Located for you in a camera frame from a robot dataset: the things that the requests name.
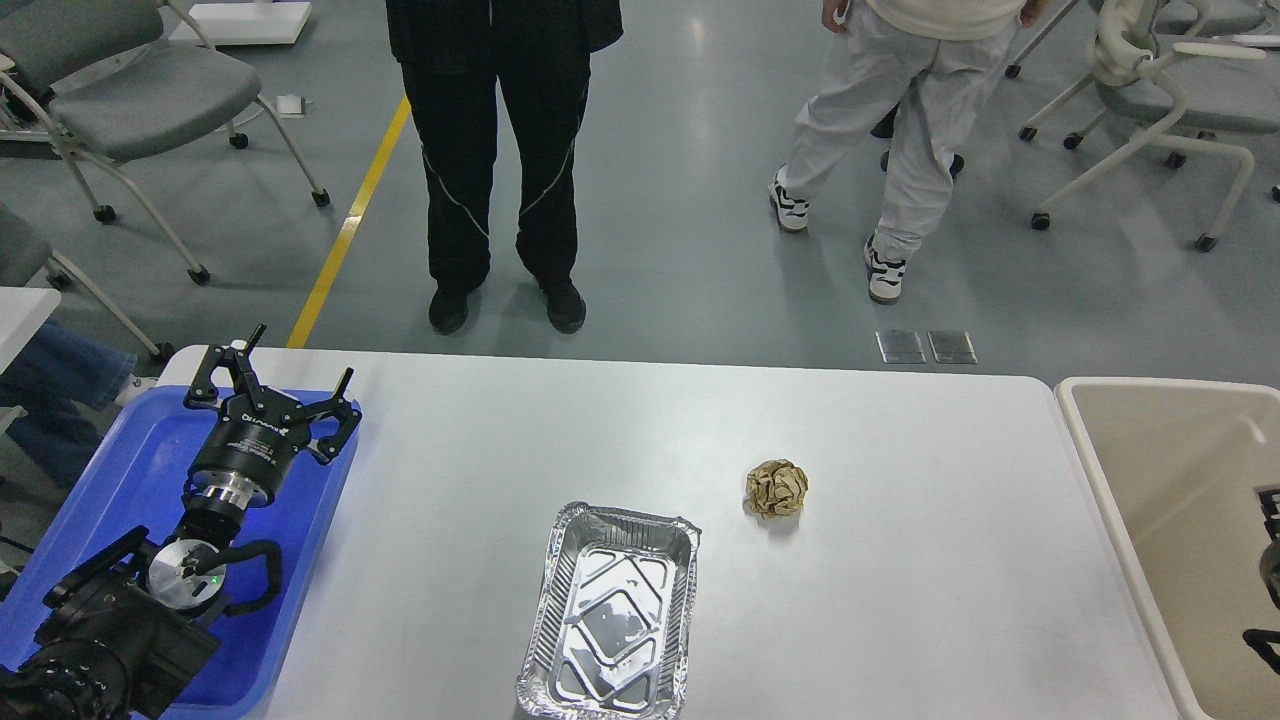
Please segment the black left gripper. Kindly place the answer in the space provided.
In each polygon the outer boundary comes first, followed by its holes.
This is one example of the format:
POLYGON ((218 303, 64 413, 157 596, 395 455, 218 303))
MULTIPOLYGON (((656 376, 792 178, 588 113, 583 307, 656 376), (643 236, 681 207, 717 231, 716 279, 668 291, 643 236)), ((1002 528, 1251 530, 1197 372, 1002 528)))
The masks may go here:
POLYGON ((257 324, 243 348, 211 346, 201 360, 183 405, 187 409, 218 409, 219 393, 212 382, 218 369, 228 370, 233 396, 219 410, 204 446, 188 469, 189 493, 209 487, 238 487, 250 507, 273 503, 297 459, 306 451, 320 465, 337 459, 358 428, 362 414, 346 397, 355 374, 348 366, 330 397, 302 404, 292 395, 266 391, 259 382, 250 355, 266 327, 257 324), (312 425, 333 419, 337 428, 317 436, 312 425))

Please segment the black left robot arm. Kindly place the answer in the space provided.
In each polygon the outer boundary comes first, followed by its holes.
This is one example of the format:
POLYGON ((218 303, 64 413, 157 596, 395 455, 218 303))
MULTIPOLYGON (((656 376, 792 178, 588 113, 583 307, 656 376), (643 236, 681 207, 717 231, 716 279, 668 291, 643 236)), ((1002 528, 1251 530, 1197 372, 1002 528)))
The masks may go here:
POLYGON ((273 683, 355 455, 346 391, 251 348, 124 410, 3 605, 5 719, 238 719, 273 683))

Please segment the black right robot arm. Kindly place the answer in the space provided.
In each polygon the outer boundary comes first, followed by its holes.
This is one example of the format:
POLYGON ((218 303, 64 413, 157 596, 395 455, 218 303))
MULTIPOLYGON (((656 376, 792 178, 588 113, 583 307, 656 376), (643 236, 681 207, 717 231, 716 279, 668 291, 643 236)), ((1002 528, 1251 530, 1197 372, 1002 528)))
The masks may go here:
MULTIPOLYGON (((1263 528, 1270 538, 1260 556, 1260 578, 1272 603, 1279 609, 1279 487, 1262 487, 1254 493, 1263 514, 1263 528)), ((1242 639, 1274 673, 1279 674, 1277 630, 1245 629, 1242 639)))

